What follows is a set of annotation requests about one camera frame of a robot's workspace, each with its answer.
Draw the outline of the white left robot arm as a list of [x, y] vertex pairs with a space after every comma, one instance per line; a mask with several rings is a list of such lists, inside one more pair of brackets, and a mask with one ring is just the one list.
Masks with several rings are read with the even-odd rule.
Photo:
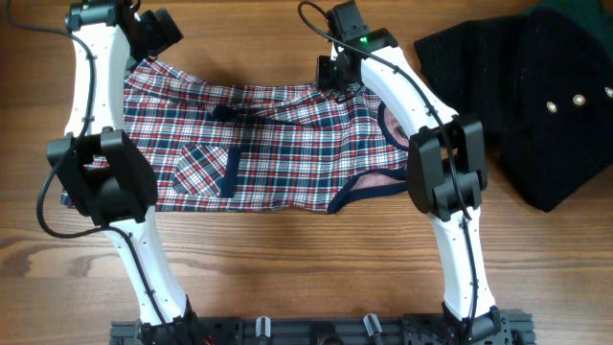
[[124, 80], [183, 35], [166, 9], [81, 1], [66, 15], [76, 55], [75, 93], [61, 139], [49, 142], [50, 176], [119, 253], [138, 299], [143, 344], [211, 344], [170, 269], [156, 227], [157, 180], [125, 131]]

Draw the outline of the plaid sleeveless dress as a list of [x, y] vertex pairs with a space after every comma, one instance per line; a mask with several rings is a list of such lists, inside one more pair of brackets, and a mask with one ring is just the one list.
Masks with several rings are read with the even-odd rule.
[[125, 79], [124, 114], [161, 212], [336, 213], [406, 191], [408, 142], [368, 90], [338, 103], [311, 83], [214, 85], [144, 62]]

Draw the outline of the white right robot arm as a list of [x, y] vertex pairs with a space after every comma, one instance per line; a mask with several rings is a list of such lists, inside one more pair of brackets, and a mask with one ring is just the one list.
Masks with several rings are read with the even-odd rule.
[[420, 80], [385, 29], [329, 31], [332, 53], [318, 64], [320, 89], [381, 99], [408, 137], [407, 190], [427, 215], [443, 267], [448, 344], [478, 344], [502, 331], [480, 240], [487, 186], [483, 129], [463, 120]]

